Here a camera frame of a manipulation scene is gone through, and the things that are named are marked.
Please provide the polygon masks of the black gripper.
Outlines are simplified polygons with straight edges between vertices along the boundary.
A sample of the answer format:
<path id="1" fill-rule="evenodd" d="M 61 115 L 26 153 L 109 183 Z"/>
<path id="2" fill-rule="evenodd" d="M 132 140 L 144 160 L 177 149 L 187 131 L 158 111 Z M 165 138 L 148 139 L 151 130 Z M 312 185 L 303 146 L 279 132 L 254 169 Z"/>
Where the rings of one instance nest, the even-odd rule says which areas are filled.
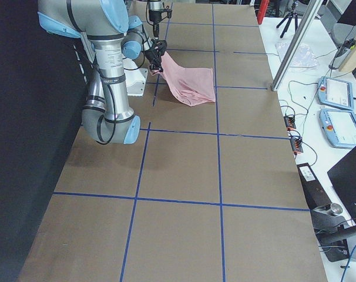
<path id="1" fill-rule="evenodd" d="M 162 56 L 167 48 L 165 40 L 152 39 L 152 45 L 145 51 L 145 57 L 149 61 L 149 71 L 151 75 L 163 73 Z"/>
<path id="2" fill-rule="evenodd" d="M 170 19 L 172 17 L 172 10 L 170 8 L 163 8 L 158 10 L 147 10 L 147 23 L 153 25 L 153 36 L 156 40 L 159 40 L 159 23 L 164 19 Z"/>

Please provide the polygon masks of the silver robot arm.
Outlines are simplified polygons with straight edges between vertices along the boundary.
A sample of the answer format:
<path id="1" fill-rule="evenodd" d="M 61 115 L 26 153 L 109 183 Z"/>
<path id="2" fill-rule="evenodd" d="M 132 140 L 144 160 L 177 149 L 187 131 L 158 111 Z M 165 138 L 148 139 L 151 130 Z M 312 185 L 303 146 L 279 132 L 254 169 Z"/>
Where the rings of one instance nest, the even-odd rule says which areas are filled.
<path id="1" fill-rule="evenodd" d="M 94 75 L 82 110 L 82 124 L 100 143 L 133 144 L 140 117 L 129 106 L 124 61 L 142 54 L 150 70 L 161 72 L 167 42 L 158 37 L 165 9 L 160 1 L 147 8 L 154 16 L 149 36 L 138 16 L 130 16 L 125 1 L 39 1 L 40 26 L 47 32 L 81 39 Z"/>
<path id="2" fill-rule="evenodd" d="M 160 23 L 164 19 L 170 19 L 171 17 L 172 9 L 169 6 L 165 6 L 162 1 L 147 1 L 146 20 L 152 26 L 153 36 L 156 40 L 159 39 L 160 35 Z"/>

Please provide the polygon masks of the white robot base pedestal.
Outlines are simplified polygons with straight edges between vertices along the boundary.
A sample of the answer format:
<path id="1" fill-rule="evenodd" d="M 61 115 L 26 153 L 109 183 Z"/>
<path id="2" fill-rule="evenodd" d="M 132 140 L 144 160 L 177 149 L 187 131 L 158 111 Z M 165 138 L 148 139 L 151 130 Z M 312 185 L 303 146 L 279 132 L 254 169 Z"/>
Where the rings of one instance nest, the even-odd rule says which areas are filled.
<path id="1" fill-rule="evenodd" d="M 124 58 L 123 67 L 126 75 L 126 88 L 128 96 L 142 97 L 145 91 L 148 70 L 137 69 L 136 64 L 129 58 Z"/>

